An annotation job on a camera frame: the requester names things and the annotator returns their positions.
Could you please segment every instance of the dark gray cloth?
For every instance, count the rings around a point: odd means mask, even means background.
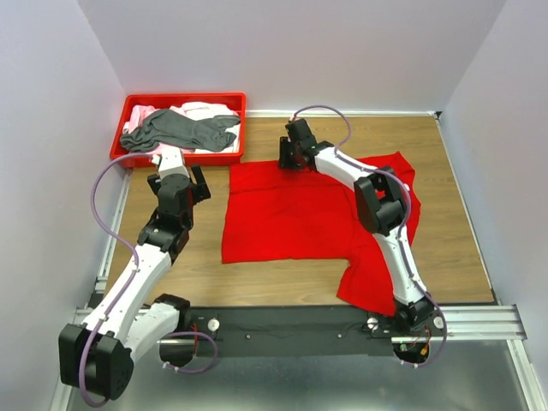
[[[149,152],[159,143],[221,152],[236,138],[226,129],[239,123],[239,116],[214,116],[196,121],[173,110],[163,109],[148,116],[142,127],[122,135],[120,144],[130,152]]]

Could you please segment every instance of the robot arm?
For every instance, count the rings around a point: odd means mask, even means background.
[[[374,172],[376,167],[336,152],[331,143],[318,143],[304,119],[289,122],[286,130],[288,137],[280,139],[279,166],[285,169],[307,167],[354,191],[361,225],[376,239],[390,272],[396,325],[402,332],[419,330],[435,309],[425,297],[426,286],[411,254],[407,228],[399,230],[407,205],[399,185],[386,175],[393,175],[393,170],[383,168]],[[380,198],[379,191],[384,192]],[[406,265],[413,277],[408,274]]]
[[[59,335],[59,359],[65,384],[80,386],[80,361],[86,357],[86,390],[107,400],[117,399],[129,383],[134,363],[166,334],[190,326],[190,303],[173,295],[161,295],[146,315],[136,321],[135,317],[154,284],[187,244],[194,205],[211,197],[200,167],[192,170],[195,182],[181,151],[173,148],[163,152],[158,174],[148,177],[158,207],[138,237],[139,268],[134,273],[132,258],[82,324],[64,327]],[[89,352],[84,353],[90,338]]]

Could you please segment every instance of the red cloth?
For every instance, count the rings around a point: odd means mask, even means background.
[[[359,160],[389,165],[413,186],[414,170],[399,152]],[[413,189],[411,199],[413,241],[420,215]],[[351,190],[316,172],[281,170],[277,161],[233,165],[223,263],[274,259],[347,259],[337,297],[367,311],[394,314],[390,273],[377,242],[358,220]]]

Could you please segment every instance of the wooden floor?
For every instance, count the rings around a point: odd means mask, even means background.
[[[318,140],[337,143],[345,135],[338,118],[309,118]],[[451,173],[436,123],[431,117],[354,117],[354,134],[343,151],[367,157],[400,151],[416,169],[415,192],[422,208],[413,253],[420,274],[440,302],[492,301],[470,226]],[[278,157],[282,118],[251,118],[242,161]],[[146,223],[156,198],[146,183],[153,169],[135,170],[120,234],[133,240]],[[338,282],[346,260],[283,260],[221,264],[221,238],[229,194],[227,167],[205,167],[212,198],[194,208],[190,241],[148,302],[162,293],[179,295],[195,306],[337,304]],[[128,263],[129,251],[116,245],[108,288]]]

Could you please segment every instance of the white backdrop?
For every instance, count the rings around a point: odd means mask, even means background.
[[[89,297],[105,236],[88,205],[123,90],[77,2],[0,13],[0,409],[49,409],[57,336]],[[121,177],[105,179],[112,218]]]
[[[127,92],[441,110],[504,0],[79,0]]]
[[[441,116],[497,295],[517,303],[548,390],[548,3],[509,0]]]

